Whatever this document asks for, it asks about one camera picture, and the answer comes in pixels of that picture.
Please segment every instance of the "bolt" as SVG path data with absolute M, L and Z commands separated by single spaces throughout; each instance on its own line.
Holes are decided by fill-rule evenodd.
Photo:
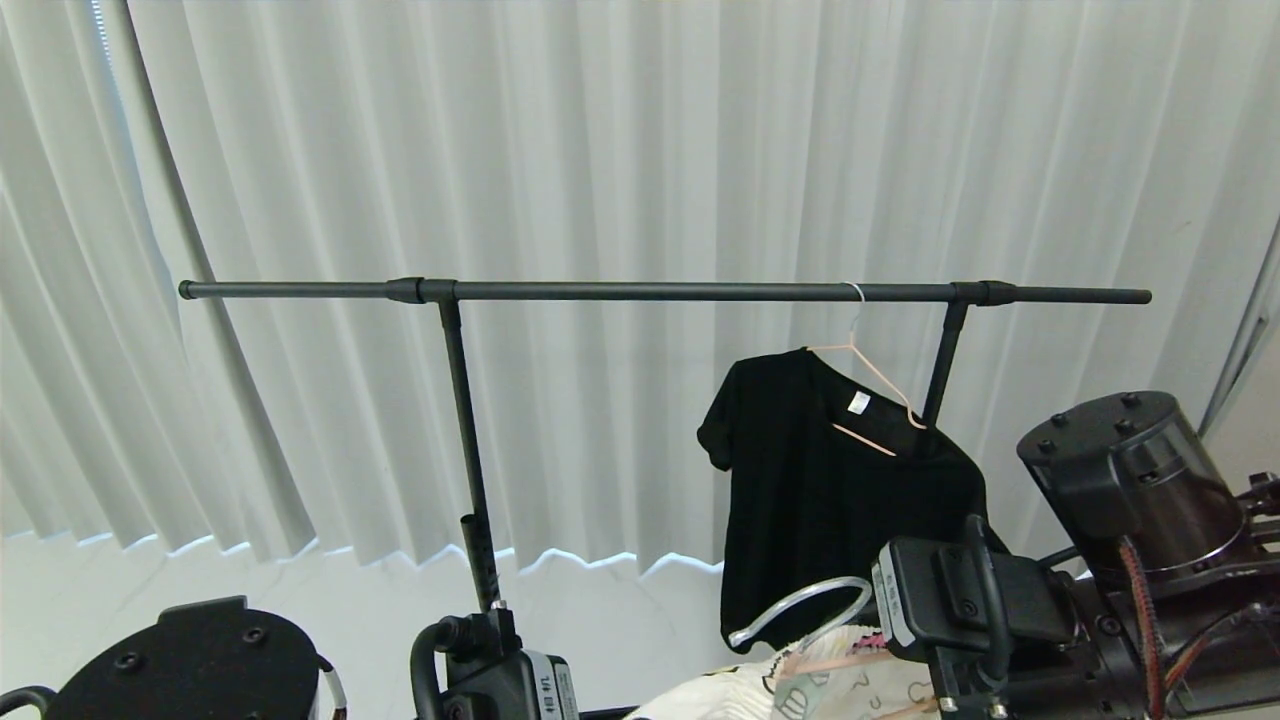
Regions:
M 1111 635 L 1114 638 L 1119 637 L 1120 633 L 1124 632 L 1124 625 L 1120 624 L 1120 620 L 1116 620 L 1111 615 L 1098 618 L 1097 625 L 1098 629 L 1102 630 L 1102 634 Z
M 125 652 L 115 659 L 115 669 L 120 673 L 137 673 L 142 667 L 142 656 L 136 652 Z

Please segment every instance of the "shirt sleeve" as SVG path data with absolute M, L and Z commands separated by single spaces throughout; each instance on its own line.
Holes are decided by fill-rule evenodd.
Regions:
M 698 428 L 698 442 L 707 451 L 712 465 L 728 470 L 733 465 L 733 424 L 739 413 L 739 368 L 735 363 L 724 375 L 707 418 Z

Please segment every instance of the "vertical blind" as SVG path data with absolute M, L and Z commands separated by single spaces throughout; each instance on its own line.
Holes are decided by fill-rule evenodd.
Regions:
M 4 15 L 6 528 L 458 541 L 434 313 L 180 277 L 1149 287 L 970 314 L 940 424 L 1048 550 L 1016 439 L 1135 387 L 1203 415 L 1280 217 L 1275 4 L 113 4 L 109 70 L 54 8 Z M 922 401 L 940 307 L 465 304 L 499 547 L 716 560 L 724 370 L 859 311 Z

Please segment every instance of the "black metal clothing rack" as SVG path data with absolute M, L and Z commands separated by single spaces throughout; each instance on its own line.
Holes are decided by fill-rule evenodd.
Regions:
M 444 345 L 453 382 L 462 456 L 471 514 L 462 518 L 471 577 L 480 610 L 499 605 L 498 568 L 494 560 L 489 503 L 485 500 L 480 469 L 480 442 L 476 436 L 471 384 L 462 347 L 463 300 L 607 300 L 607 301 L 773 301 L 773 302 L 946 302 L 942 338 L 938 342 L 929 391 L 922 414 L 925 424 L 937 423 L 955 360 L 960 331 L 972 306 L 1011 302 L 1084 302 L 1106 305 L 1144 305 L 1146 290 L 1085 287 L 1019 287 L 998 281 L 952 282 L 942 284 L 859 283 L 640 283 L 640 282 L 466 282 L 456 279 L 399 278 L 387 282 L 193 282 L 183 281 L 178 293 L 186 300 L 205 297 L 326 297 L 384 299 L 425 305 L 440 310 Z

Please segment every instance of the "black t-shirt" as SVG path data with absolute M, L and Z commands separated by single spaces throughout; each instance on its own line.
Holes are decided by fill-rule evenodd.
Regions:
M 733 471 L 721 584 L 726 644 L 794 591 L 838 575 L 870 579 L 896 536 L 957 542 L 965 515 L 986 516 L 982 473 L 959 447 L 936 429 L 913 428 L 900 404 L 808 350 L 735 363 L 698 441 L 712 465 Z M 774 648 L 800 639 L 849 607 L 852 592 L 794 606 L 756 639 Z

